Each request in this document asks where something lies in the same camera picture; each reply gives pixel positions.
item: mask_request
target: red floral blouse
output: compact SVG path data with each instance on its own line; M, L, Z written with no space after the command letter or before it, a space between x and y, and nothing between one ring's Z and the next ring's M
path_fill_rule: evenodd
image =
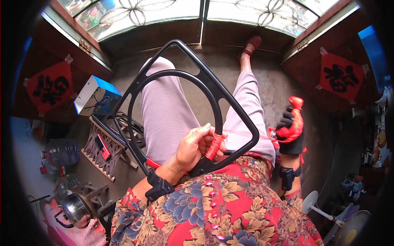
M129 188L116 203L111 245L322 246L316 227L301 213L301 190L282 201L269 188L271 171L269 160L247 152L149 206Z

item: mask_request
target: light purple pants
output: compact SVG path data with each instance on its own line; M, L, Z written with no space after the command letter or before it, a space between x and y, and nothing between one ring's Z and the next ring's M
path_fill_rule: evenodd
M159 57L146 75L167 69L175 67L169 60ZM148 83L141 94L147 156L159 164L164 164L175 154L186 132L200 127L200 124L185 99L178 77L158 78ZM251 70L240 74L233 96L260 132L260 140L251 151L262 154L275 165L275 150L271 141L267 139L264 111L261 108L257 81ZM252 138L249 129L232 107L227 112L223 132L228 134L228 150L238 150Z

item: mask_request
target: window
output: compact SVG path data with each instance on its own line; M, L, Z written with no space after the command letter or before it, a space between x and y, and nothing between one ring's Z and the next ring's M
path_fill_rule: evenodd
M57 0L100 42L153 23L203 18L208 0ZM306 30L338 0L210 0L207 20L273 29L293 37Z
M337 0L210 0L207 20L263 26L297 37Z
M374 72L377 91L382 93L385 86L391 86L390 69L387 64L385 52L380 44L373 26L369 26L359 32L359 37L364 45Z
M96 40L158 22L197 19L200 0L58 0Z

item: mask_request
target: bottle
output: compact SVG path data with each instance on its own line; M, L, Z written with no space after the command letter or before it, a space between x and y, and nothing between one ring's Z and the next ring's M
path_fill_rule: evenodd
M78 180L75 174L68 174L59 179L58 185L56 186L56 192L60 199L65 199L72 192L79 192L79 188L82 188L81 182Z
M72 139L52 139L41 151L41 158L58 168L76 164L79 161L79 148Z
M58 181L62 176L66 175L65 167L56 167L49 165L45 160L44 163L41 162L42 167L40 167L41 174L46 174L53 182Z

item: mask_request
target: elderly woman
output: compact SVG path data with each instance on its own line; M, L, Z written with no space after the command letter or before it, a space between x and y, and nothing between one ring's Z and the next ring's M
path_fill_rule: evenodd
M266 135L250 65L250 56L260 42L260 37L251 38L238 56L241 74L233 93L259 129L260 140L234 163L213 173L179 183L206 153L215 131L209 123L200 127L179 78L158 78L142 90L147 156L162 165L155 171L158 177L178 185L149 205L145 193L152 186L147 178L129 188L116 203L111 245L323 245L313 223L301 213L300 178L294 178L289 191L276 193L269 187L275 150ZM147 75L166 69L175 67L160 57ZM283 116L278 129L292 125L292 115L285 112ZM215 161L248 142L248 132L230 108ZM280 144L282 168L301 170L303 140L304 133L293 142Z

